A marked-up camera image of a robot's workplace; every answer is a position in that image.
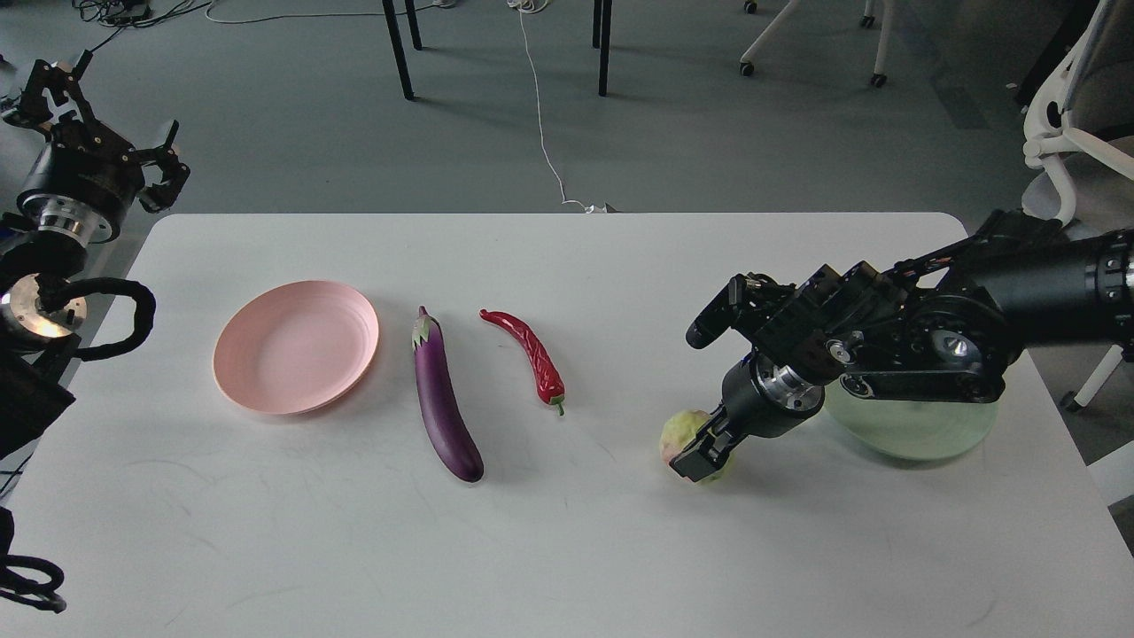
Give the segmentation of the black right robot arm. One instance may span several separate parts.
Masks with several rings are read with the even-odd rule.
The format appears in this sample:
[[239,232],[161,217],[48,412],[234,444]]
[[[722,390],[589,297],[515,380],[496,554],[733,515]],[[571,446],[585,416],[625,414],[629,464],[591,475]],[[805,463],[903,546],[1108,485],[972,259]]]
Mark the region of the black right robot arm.
[[869,401],[997,402],[1032,344],[1109,342],[1131,355],[1131,229],[1065,241],[1053,219],[995,211],[973,236],[875,270],[822,266],[802,284],[733,277],[686,331],[728,330],[750,352],[670,468],[704,480],[748,436],[776,439],[819,412],[838,381]]

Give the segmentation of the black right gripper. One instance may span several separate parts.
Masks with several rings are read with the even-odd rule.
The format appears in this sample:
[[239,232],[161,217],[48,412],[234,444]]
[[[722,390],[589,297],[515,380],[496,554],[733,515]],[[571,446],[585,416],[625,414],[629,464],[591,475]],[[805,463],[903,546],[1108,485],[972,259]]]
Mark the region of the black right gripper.
[[748,354],[722,381],[721,433],[719,419],[703,409],[672,415],[672,471],[687,480],[722,478],[734,450],[750,436],[777,439],[816,416],[826,405],[826,388],[801,378],[768,356]]

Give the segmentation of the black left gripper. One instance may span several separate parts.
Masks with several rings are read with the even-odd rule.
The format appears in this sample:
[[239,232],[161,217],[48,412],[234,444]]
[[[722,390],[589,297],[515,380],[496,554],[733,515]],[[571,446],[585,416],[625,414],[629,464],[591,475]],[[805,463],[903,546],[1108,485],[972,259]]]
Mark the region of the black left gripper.
[[[81,78],[93,57],[85,50],[70,61],[25,65],[24,80],[3,97],[3,121],[46,141],[18,194],[19,213],[39,226],[45,215],[77,221],[81,243],[104,244],[118,238],[136,198],[150,214],[174,206],[191,167],[175,148],[178,120],[167,124],[154,148],[132,148],[133,163],[124,162],[120,152],[111,158],[90,153],[98,148],[98,118],[82,94]],[[145,167],[156,167],[156,182],[144,185]]]

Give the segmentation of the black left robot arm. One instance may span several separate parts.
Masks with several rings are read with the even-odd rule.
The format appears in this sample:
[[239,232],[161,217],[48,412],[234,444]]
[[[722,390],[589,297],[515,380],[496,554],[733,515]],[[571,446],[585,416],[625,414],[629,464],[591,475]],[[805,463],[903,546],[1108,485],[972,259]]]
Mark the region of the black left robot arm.
[[[41,439],[74,403],[61,381],[73,360],[118,358],[144,344],[156,314],[150,288],[115,277],[82,280],[81,272],[88,247],[115,241],[135,203],[163,213],[191,177],[175,148],[177,121],[154,148],[139,148],[98,120],[81,88],[93,56],[37,60],[3,97],[3,121],[45,142],[16,213],[3,214],[3,456]],[[82,344],[90,295],[132,299],[132,332],[119,342]]]

